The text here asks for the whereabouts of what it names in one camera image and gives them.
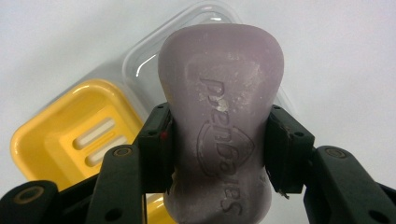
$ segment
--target soap bar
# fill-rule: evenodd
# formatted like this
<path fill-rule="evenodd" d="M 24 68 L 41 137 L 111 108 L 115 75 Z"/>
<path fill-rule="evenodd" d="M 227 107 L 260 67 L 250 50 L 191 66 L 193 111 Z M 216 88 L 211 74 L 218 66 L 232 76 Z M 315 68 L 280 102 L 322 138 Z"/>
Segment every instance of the soap bar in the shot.
<path fill-rule="evenodd" d="M 164 203 L 178 223 L 258 223 L 271 204 L 265 123 L 283 54 L 264 30 L 202 24 L 170 35 L 159 76 L 175 122 L 175 172 Z"/>

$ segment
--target yellow soap dish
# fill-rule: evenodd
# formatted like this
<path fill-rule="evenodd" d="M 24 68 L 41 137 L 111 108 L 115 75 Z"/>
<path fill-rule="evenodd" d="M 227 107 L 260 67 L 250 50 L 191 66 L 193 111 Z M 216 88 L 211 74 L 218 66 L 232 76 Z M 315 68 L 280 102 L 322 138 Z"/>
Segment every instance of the yellow soap dish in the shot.
<path fill-rule="evenodd" d="M 63 190 L 99 173 L 106 151 L 132 144 L 142 126 L 116 86 L 91 79 L 22 125 L 11 155 L 29 180 L 51 180 Z"/>

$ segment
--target white background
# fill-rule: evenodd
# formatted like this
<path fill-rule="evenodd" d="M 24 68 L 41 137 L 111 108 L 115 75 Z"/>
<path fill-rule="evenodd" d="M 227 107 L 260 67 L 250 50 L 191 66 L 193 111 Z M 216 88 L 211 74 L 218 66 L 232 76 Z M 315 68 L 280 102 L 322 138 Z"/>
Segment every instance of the white background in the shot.
<path fill-rule="evenodd" d="M 0 1 L 0 196 L 26 180 L 12 134 L 54 97 L 118 56 L 191 1 Z M 228 1 L 272 34 L 282 82 L 316 146 L 352 152 L 396 188 L 396 2 Z M 302 196 L 273 194 L 263 223 L 307 223 Z"/>

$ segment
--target embossed logo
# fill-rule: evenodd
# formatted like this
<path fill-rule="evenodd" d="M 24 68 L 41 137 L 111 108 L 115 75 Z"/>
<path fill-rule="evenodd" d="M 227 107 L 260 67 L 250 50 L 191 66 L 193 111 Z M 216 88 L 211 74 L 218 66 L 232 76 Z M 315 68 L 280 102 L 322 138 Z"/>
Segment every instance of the embossed logo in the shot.
<path fill-rule="evenodd" d="M 238 168 L 254 150 L 251 139 L 232 125 L 229 104 L 224 98 L 224 84 L 216 80 L 200 79 L 207 89 L 211 105 L 210 118 L 203 124 L 197 139 L 197 159 L 205 175 L 223 183 L 224 200 L 219 202 L 224 213 L 242 215 L 243 198 Z"/>

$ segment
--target screw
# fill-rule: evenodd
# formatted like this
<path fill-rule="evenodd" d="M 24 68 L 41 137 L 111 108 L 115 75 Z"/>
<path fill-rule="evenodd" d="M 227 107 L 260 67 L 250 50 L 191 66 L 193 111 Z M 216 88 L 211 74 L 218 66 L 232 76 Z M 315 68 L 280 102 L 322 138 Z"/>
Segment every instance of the screw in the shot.
<path fill-rule="evenodd" d="M 347 156 L 343 151 L 337 148 L 326 148 L 325 151 L 327 154 L 340 159 L 343 159 Z"/>
<path fill-rule="evenodd" d="M 127 156 L 127 155 L 129 155 L 131 153 L 132 153 L 132 150 L 130 148 L 121 147 L 121 148 L 118 148 L 117 150 L 115 150 L 113 152 L 113 155 L 116 156 L 116 157 L 122 157 L 122 156 Z"/>
<path fill-rule="evenodd" d="M 30 203 L 39 198 L 44 193 L 44 188 L 40 186 L 32 186 L 27 189 L 23 189 L 14 197 L 14 203 L 26 204 Z"/>

